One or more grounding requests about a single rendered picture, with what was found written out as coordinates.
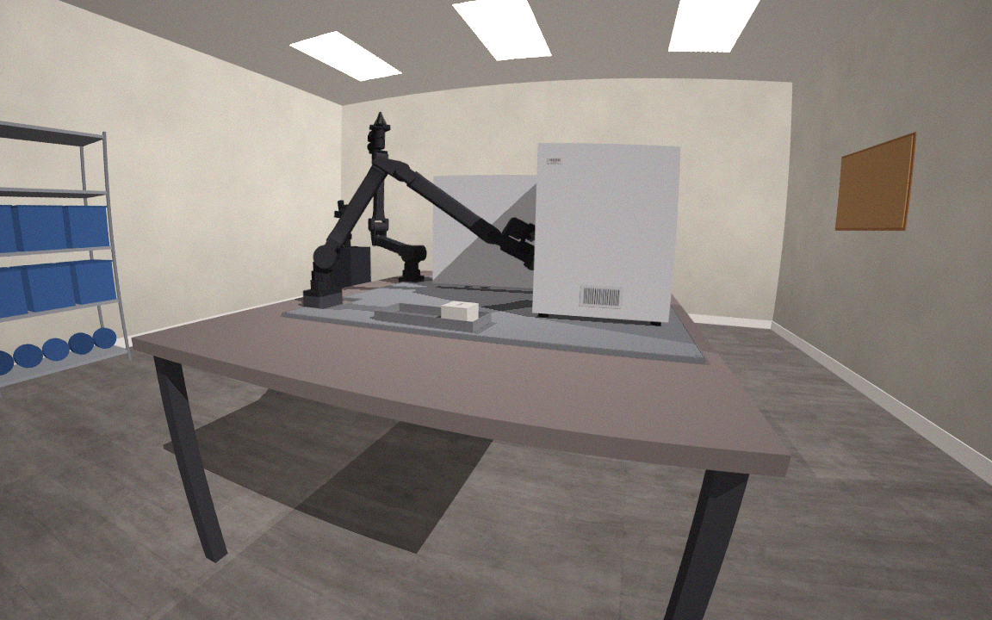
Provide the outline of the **white table-top freezer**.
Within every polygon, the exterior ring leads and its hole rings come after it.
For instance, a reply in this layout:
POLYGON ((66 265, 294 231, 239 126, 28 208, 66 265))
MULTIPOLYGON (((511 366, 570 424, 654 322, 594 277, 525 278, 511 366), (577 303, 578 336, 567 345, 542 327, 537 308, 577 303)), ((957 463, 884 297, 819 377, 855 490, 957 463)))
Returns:
POLYGON ((432 282, 534 288, 532 312, 669 320, 680 146, 538 144, 536 174, 434 176, 500 232, 536 223, 534 270, 433 204, 432 282))

